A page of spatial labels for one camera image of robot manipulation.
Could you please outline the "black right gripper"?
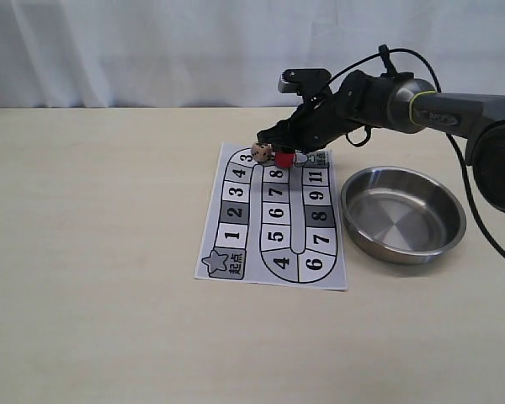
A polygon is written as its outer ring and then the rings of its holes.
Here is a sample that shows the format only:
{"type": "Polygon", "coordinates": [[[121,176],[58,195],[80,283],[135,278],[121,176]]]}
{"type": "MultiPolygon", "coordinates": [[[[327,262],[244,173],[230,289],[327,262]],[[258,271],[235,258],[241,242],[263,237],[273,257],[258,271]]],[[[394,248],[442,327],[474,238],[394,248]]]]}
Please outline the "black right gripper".
{"type": "Polygon", "coordinates": [[[257,142],[271,144],[285,158],[309,155],[361,127],[412,132],[407,86],[410,72],[373,77],[349,73],[340,88],[316,107],[299,107],[288,119],[257,133],[257,142]]]}

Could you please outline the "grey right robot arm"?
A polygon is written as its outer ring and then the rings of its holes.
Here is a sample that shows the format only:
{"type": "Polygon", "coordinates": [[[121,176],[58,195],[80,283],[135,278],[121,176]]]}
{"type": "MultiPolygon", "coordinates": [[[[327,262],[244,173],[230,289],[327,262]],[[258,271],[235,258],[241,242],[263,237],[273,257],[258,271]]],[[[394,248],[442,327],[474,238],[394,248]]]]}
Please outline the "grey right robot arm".
{"type": "Polygon", "coordinates": [[[442,93],[411,73],[372,77],[351,72],[320,102],[302,104],[258,136],[300,152],[324,148],[361,127],[415,134],[430,128],[466,140],[463,161],[481,195],[505,213],[505,96],[442,93]]]}

